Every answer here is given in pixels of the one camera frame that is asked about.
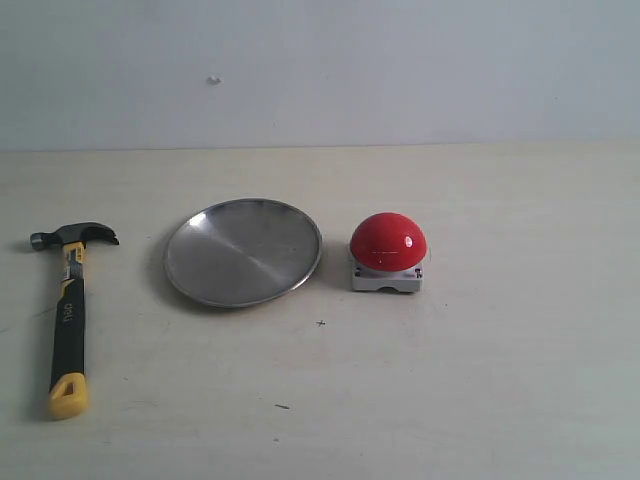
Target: red dome button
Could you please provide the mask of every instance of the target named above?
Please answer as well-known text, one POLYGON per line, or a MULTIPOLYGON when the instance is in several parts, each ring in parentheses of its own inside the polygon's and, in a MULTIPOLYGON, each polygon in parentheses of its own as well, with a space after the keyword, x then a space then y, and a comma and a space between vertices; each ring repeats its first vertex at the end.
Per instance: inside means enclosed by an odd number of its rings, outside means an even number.
POLYGON ((399 272, 427 254, 427 240, 420 227, 399 213, 378 213, 365 219, 353 232, 351 254, 372 270, 399 272))

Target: hammer handle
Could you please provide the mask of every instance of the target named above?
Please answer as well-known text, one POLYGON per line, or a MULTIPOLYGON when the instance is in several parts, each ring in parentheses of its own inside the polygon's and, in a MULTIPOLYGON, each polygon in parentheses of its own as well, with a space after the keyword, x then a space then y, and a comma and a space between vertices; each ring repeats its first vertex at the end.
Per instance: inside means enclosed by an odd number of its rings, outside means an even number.
POLYGON ((82 242, 64 245, 61 295, 56 326, 49 387, 49 412, 56 419, 82 413, 89 404, 84 377, 84 275, 82 242))

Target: claw hammer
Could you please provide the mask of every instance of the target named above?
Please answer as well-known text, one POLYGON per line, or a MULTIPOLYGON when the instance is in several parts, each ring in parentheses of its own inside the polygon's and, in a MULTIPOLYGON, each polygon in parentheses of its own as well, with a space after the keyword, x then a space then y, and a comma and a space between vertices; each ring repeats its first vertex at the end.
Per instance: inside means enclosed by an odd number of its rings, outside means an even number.
POLYGON ((52 233, 34 233, 31 246, 40 251, 62 246, 64 269, 60 300, 56 308, 56 326, 51 363, 48 409, 62 420, 82 413, 89 404, 84 377, 84 274, 85 248, 90 240, 118 245, 116 234, 101 223, 64 225, 52 233))

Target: white table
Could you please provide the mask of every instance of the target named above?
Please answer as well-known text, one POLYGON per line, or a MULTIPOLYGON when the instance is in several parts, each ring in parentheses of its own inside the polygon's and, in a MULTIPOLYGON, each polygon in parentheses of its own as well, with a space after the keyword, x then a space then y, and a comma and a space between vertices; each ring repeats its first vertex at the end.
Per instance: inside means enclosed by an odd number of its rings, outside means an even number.
POLYGON ((639 217, 640 143, 0 155, 0 478, 638 478, 639 217), (316 220, 319 270, 184 301, 168 233, 248 196, 316 220), (379 211, 424 227, 423 292, 349 291, 379 211), (91 406, 49 422, 60 259, 27 239, 78 221, 122 245, 88 248, 91 406))

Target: wall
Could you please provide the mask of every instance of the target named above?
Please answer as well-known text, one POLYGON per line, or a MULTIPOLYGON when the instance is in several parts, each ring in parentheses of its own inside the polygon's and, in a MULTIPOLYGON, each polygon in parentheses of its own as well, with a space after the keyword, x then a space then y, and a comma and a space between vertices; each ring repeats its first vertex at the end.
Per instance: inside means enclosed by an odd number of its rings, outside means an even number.
POLYGON ((637 136, 639 15, 634 0, 5 0, 0 150, 637 136))

